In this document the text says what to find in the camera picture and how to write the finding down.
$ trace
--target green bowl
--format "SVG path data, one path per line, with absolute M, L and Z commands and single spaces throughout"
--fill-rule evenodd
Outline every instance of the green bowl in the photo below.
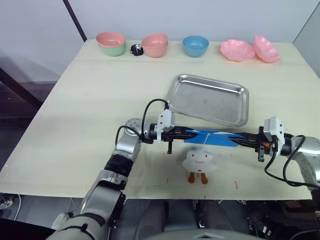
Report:
M 109 56 L 119 56 L 121 54 L 123 54 L 126 50 L 126 44 L 122 44 L 121 46 L 118 46 L 116 48 L 103 48 L 101 47 L 101 49 Z

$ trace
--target white cloud plush toy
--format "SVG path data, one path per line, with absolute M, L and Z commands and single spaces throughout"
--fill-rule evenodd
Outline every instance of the white cloud plush toy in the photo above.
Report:
M 201 182 L 207 184 L 206 173 L 217 169 L 214 157 L 204 147 L 190 149 L 186 154 L 186 159 L 182 162 L 182 166 L 190 172 L 188 182 L 191 184 L 195 182 L 196 173 L 201 174 Z

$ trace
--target stacked bowls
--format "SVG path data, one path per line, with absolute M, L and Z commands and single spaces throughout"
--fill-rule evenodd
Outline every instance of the stacked bowls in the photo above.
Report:
M 101 32 L 95 37 L 99 47 L 109 56 L 119 56 L 126 50 L 126 38 L 117 32 Z
M 155 33 L 146 36 L 141 42 L 143 52 L 149 57 L 160 58 L 168 48 L 168 36 L 164 33 Z

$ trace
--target plush toy leg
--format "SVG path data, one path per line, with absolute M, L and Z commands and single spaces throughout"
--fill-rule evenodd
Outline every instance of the plush toy leg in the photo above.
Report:
M 205 173 L 201 173 L 201 182 L 203 184 L 207 184 L 208 183 L 208 178 L 206 177 Z
M 195 173 L 194 172 L 190 172 L 190 176 L 188 178 L 188 182 L 193 184 L 195 182 Z

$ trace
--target blue bowl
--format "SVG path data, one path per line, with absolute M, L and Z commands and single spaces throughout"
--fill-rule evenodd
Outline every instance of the blue bowl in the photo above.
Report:
M 182 43 L 184 52 L 193 58 L 203 55 L 209 46 L 208 39 L 203 36 L 187 36 Z

